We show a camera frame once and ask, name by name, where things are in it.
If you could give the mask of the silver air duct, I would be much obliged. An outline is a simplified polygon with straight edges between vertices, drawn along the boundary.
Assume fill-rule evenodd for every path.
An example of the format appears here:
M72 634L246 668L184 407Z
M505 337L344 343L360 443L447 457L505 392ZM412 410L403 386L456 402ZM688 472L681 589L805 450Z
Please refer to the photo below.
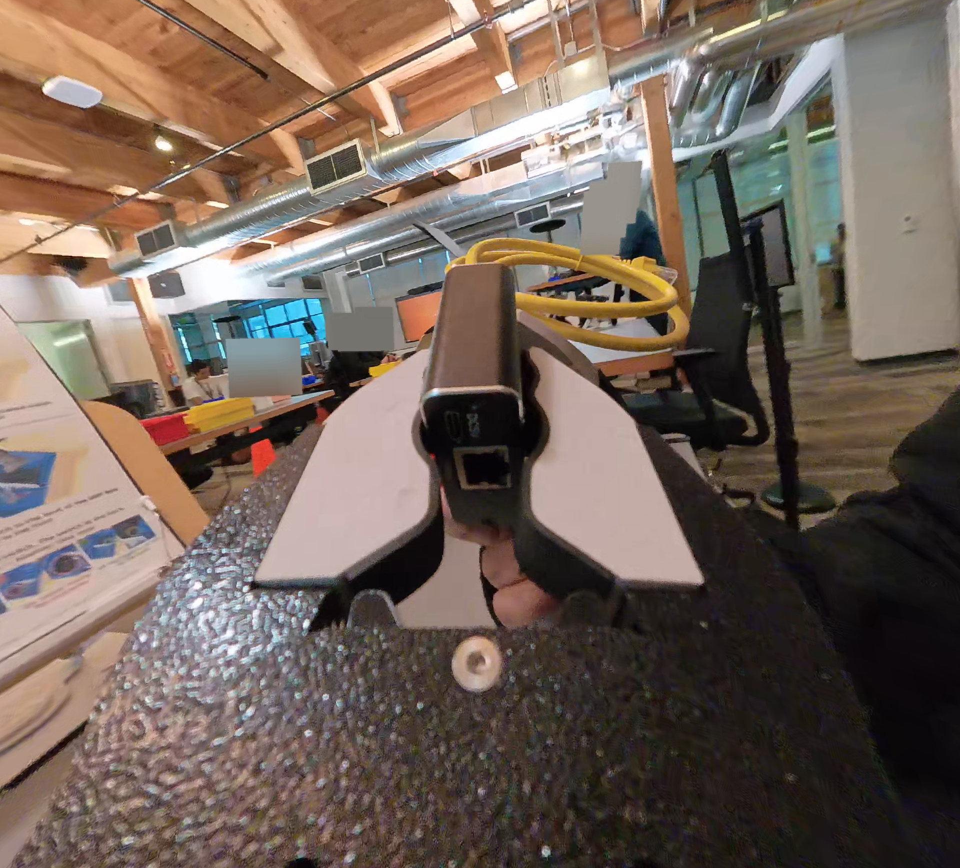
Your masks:
M264 238L317 214L467 163L516 149L535 138L577 131L595 116L616 113L634 87L668 76L668 124L675 145L718 142L737 130L752 90L741 74L774 58L838 35L874 26L933 0L806 0L771 10L721 32L702 25L642 45L607 61L584 58L471 107L431 128L365 146L367 174L324 194L311 194L306 174L260 197L222 209L181 231L163 222L136 241L158 234L154 248L119 252L114 277L145 278ZM161 241L170 245L162 246Z
M604 177L598 159L562 164L529 175L523 163L436 189L342 226L327 228L232 265L242 279L278 283L325 272L428 236L568 195Z

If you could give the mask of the white ceiling access point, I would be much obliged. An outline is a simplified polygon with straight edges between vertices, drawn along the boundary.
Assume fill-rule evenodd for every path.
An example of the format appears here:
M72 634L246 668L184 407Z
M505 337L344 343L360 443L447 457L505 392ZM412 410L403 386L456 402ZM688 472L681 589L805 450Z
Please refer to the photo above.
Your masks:
M42 94L55 102L80 110L99 106L104 97L97 87L65 75L45 79L40 88Z

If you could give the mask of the person's right hand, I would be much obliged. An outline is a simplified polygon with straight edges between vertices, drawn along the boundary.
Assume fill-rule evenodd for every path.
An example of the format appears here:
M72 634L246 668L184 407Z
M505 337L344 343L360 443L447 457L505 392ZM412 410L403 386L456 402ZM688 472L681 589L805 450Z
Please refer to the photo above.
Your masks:
M555 623L561 602L522 572L512 530L492 523L464 524L453 516L444 492L440 501L445 537L478 549L482 588L493 620L510 629Z

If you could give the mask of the black monitor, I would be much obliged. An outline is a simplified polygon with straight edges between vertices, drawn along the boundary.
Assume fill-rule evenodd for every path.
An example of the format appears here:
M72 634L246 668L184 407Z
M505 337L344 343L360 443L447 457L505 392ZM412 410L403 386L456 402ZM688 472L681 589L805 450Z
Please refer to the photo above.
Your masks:
M775 291L795 286L795 267L785 200L779 199L742 216L741 225L744 231L750 226L760 228L768 285Z

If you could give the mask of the white duct vent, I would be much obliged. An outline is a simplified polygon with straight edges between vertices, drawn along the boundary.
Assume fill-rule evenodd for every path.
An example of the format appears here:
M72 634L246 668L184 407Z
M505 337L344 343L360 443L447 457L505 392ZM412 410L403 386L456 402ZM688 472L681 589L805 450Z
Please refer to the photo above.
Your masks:
M353 139L304 161L304 174L313 195L338 189L368 174L365 145Z

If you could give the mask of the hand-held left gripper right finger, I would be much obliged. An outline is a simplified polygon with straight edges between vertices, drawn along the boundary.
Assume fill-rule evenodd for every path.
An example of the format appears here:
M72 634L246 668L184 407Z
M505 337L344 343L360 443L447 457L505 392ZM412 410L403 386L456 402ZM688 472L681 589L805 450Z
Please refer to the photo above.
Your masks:
M542 429L521 478L515 557L552 598L696 591L703 574L639 427L599 386L529 351Z

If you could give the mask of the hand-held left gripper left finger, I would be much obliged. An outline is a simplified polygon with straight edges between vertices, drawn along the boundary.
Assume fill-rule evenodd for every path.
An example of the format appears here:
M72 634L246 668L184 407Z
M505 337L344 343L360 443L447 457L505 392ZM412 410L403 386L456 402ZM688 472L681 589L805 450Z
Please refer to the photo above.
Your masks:
M253 577L262 589L371 590L392 602L437 573L441 482L422 439L429 353L415 352L344 401L318 442Z

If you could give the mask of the orange screen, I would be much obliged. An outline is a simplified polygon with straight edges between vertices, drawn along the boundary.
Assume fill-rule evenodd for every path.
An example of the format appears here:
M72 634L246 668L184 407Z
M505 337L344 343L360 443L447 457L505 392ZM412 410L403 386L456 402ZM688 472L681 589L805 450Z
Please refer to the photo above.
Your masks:
M436 325L441 299L442 289L436 288L395 300L401 333L406 343L419 342Z

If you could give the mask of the red storage bins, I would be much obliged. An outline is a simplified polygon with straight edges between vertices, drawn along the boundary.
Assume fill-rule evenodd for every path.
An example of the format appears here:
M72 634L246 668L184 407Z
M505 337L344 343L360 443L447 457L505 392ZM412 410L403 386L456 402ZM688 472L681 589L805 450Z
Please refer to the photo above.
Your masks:
M139 424L158 447L182 441L191 434L191 428L186 422L186 411L143 418Z

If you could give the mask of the black office chair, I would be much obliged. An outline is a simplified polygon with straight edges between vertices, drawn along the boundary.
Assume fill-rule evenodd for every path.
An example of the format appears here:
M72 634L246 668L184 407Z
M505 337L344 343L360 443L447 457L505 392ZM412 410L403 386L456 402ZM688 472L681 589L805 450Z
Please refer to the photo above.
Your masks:
M686 347L674 352L670 387L622 394L639 425L684 435L696 451L755 448L771 435L748 363L753 307L738 281L729 252L703 259Z

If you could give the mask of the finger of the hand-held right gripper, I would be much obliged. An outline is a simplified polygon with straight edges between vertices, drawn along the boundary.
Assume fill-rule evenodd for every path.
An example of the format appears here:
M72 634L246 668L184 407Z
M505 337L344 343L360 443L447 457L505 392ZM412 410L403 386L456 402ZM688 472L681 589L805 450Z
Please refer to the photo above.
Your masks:
M594 363L567 338L529 313L515 314L519 344L524 352L540 349L596 387L601 387L600 372Z

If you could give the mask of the instruction poster board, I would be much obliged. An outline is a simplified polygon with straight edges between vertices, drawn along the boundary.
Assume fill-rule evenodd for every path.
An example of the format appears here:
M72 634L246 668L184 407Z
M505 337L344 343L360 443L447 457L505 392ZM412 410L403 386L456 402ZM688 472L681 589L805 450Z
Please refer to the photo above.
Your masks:
M6 311L1 323L2 689L149 598L181 558L195 499L137 420L159 482L184 495L187 521L150 499Z

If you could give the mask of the yellow storage bins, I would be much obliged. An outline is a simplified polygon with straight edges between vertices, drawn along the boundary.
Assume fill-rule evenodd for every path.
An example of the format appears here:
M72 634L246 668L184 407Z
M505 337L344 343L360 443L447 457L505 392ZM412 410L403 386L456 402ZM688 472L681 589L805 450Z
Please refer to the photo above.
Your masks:
M256 413L254 401L249 397L222 398L192 407L183 415L183 421L193 434L222 433Z

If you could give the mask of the black ethernet splitter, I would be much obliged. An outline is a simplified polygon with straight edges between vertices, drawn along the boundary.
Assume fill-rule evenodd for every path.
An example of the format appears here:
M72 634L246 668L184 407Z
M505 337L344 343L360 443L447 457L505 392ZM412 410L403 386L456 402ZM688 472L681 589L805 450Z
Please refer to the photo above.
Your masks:
M465 527L515 527L526 460L543 433L516 289L503 264L452 267L433 329L421 439L450 515Z

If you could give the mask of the black stand pole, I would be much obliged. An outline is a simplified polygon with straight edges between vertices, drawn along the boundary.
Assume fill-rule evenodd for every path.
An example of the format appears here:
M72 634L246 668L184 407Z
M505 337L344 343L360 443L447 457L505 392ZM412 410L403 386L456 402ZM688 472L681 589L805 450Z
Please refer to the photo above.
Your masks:
M717 190L729 253L738 275L738 290L758 312L763 355L773 416L773 434L778 482L761 494L767 507L780 511L793 531L801 530L806 516L827 514L836 502L824 489L801 480L800 445L796 436L790 364L786 355L779 293L771 285L766 268L762 218L741 218L725 150L713 153L709 165Z

